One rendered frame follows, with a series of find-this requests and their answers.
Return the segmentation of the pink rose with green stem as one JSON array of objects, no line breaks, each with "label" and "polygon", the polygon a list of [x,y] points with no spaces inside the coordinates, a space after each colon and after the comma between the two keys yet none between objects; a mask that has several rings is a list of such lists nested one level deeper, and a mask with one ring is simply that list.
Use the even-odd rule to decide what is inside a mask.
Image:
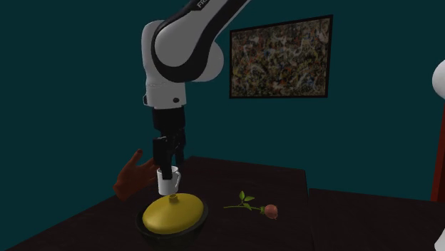
[{"label": "pink rose with green stem", "polygon": [[264,215],[271,220],[276,220],[278,218],[279,211],[276,205],[268,204],[258,207],[252,206],[250,202],[253,201],[255,197],[247,195],[243,190],[240,191],[238,197],[240,202],[237,205],[224,206],[223,209],[245,208],[251,212],[257,211],[259,214]]}]

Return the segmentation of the brown hand figure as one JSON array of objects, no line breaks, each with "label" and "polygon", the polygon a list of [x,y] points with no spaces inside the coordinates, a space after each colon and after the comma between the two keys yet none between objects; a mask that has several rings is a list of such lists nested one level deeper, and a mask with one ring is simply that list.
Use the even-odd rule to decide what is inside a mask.
[{"label": "brown hand figure", "polygon": [[152,158],[144,164],[138,165],[142,156],[143,151],[137,149],[118,174],[116,183],[113,185],[113,191],[121,201],[126,201],[130,196],[154,184],[157,180],[158,166],[154,164]]}]

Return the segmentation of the red upright panel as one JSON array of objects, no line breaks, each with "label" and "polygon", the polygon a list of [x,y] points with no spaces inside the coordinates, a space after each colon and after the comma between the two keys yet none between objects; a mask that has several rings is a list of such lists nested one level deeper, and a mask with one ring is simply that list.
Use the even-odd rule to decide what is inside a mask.
[{"label": "red upright panel", "polygon": [[445,203],[445,104],[441,116],[439,143],[431,189],[431,201]]}]

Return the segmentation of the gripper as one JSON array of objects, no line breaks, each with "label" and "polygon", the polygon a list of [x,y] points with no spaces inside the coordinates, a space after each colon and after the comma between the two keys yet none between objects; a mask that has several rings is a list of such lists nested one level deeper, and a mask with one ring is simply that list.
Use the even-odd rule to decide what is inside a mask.
[{"label": "gripper", "polygon": [[183,106],[170,109],[152,109],[153,126],[162,137],[153,139],[153,159],[160,168],[162,179],[171,180],[171,162],[173,154],[175,164],[182,166],[184,162],[185,109]]}]

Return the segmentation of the black pot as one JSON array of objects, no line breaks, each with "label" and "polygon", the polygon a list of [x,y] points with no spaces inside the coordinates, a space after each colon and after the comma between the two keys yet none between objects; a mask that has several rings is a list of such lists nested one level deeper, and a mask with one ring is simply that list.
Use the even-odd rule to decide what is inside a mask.
[{"label": "black pot", "polygon": [[208,216],[208,205],[203,202],[203,214],[200,219],[187,230],[169,235],[159,235],[148,230],[143,224],[144,209],[135,217],[135,225],[152,251],[191,251],[192,244],[197,240]]}]

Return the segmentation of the white round object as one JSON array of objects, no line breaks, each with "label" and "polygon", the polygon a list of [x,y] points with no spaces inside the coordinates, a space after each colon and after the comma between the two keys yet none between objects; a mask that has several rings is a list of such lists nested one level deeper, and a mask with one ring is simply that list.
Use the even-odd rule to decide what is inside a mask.
[{"label": "white round object", "polygon": [[435,68],[431,82],[435,93],[445,100],[445,60]]}]

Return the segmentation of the dark brown table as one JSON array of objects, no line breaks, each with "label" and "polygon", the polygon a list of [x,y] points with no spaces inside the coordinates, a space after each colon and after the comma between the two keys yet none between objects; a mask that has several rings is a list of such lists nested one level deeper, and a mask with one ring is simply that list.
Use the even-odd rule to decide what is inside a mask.
[{"label": "dark brown table", "polygon": [[[179,191],[198,196],[208,218],[191,251],[314,251],[303,170],[190,157],[182,167]],[[258,207],[273,204],[271,220],[237,205],[243,190]],[[135,225],[137,213],[158,199],[156,187],[125,202],[113,196],[6,251],[152,251]]]},{"label": "dark brown table", "polygon": [[311,188],[315,251],[436,251],[445,203]]}]

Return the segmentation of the yellow lid with knob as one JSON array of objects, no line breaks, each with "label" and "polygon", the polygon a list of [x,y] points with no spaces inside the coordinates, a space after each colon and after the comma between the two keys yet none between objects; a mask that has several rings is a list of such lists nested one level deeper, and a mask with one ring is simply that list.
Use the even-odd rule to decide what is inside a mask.
[{"label": "yellow lid with knob", "polygon": [[155,234],[170,235],[195,225],[203,216],[204,203],[194,195],[176,193],[152,202],[143,212],[145,228]]}]

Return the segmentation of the abstract wall picture black frame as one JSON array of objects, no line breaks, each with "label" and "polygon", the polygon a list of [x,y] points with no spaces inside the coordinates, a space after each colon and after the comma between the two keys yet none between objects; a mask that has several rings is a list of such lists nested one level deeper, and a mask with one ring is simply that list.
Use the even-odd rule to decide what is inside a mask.
[{"label": "abstract wall picture black frame", "polygon": [[328,97],[333,18],[230,31],[229,97]]}]

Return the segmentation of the white cup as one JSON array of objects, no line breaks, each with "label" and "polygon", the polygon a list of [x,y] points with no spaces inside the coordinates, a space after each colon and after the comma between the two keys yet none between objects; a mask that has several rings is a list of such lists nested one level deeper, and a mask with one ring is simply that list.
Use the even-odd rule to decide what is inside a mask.
[{"label": "white cup", "polygon": [[158,193],[162,196],[172,195],[178,192],[181,174],[178,167],[172,166],[172,178],[170,180],[163,179],[161,169],[157,169]]}]

